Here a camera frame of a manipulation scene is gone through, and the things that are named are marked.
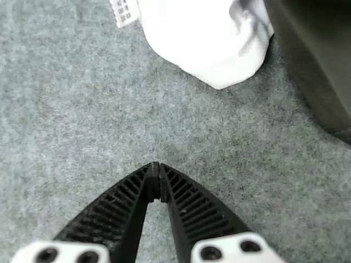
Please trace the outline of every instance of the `white cloth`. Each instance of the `white cloth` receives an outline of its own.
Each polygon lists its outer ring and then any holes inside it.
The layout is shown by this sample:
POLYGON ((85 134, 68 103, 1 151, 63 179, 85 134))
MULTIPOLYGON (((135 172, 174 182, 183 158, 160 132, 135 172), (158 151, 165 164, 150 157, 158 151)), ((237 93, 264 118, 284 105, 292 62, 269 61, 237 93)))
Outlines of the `white cloth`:
POLYGON ((263 0, 139 0, 152 49, 215 89, 262 65, 273 27, 263 0))

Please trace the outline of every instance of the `screw hole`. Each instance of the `screw hole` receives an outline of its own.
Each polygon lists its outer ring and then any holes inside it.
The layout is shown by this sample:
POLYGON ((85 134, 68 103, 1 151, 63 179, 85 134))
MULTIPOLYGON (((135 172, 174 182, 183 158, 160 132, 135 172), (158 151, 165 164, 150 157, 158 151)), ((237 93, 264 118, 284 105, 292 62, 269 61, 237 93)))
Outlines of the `screw hole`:
POLYGON ((240 244, 240 247, 244 252, 258 252, 261 250, 261 247, 252 241, 244 241, 240 244))
POLYGON ((88 251, 80 255, 77 263, 97 263, 99 260, 99 255, 93 251, 88 251))
POLYGON ((57 254, 56 249, 47 248, 38 254, 36 263, 51 263, 56 259, 57 254))
POLYGON ((214 247, 205 247, 201 250, 201 258, 203 260, 217 260, 222 257, 219 249, 214 247))

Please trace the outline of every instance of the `black object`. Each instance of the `black object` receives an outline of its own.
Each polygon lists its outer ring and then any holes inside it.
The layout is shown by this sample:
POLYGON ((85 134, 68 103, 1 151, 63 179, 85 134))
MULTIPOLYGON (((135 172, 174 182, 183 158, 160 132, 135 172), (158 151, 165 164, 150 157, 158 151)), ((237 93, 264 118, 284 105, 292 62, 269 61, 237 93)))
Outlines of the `black object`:
POLYGON ((146 209, 155 199, 167 203, 179 262, 190 263, 191 249, 199 240, 250 231, 203 186, 153 162, 108 189, 55 239, 100 243, 109 249, 111 263, 134 262, 146 209))
POLYGON ((57 250, 55 248, 46 248, 37 255, 36 263, 51 263, 57 257, 57 250))
POLYGON ((217 260, 222 257, 222 253, 218 248, 205 247, 201 250, 201 258, 203 260, 217 260))
POLYGON ((325 130, 351 144, 351 1, 265 0, 289 72, 325 130))
POLYGON ((240 244, 242 251, 244 252, 259 252, 261 247, 252 241, 244 241, 240 244))
POLYGON ((93 251, 84 252, 79 256, 77 263, 98 263, 99 255, 93 251))

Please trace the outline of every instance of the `label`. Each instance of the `label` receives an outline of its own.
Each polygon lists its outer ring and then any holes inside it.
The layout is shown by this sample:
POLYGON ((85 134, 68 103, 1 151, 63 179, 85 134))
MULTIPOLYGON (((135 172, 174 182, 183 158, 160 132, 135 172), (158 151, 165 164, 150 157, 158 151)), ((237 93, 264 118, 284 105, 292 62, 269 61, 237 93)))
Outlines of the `label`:
POLYGON ((125 27, 140 17, 137 0, 110 0, 110 3, 115 13, 118 28, 125 27))

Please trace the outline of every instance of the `gray carpet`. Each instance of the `gray carpet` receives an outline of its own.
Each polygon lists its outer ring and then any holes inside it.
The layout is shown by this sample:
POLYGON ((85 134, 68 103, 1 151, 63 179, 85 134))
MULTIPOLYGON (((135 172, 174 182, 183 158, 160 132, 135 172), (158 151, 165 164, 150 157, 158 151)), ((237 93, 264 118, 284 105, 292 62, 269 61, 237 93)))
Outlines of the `gray carpet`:
MULTIPOLYGON (((159 58, 140 25, 117 30, 107 0, 0 4, 0 262, 150 161, 287 261, 350 262, 351 147, 317 124, 276 39, 254 77, 217 91, 159 58)), ((137 262, 177 262, 158 202, 137 262)))

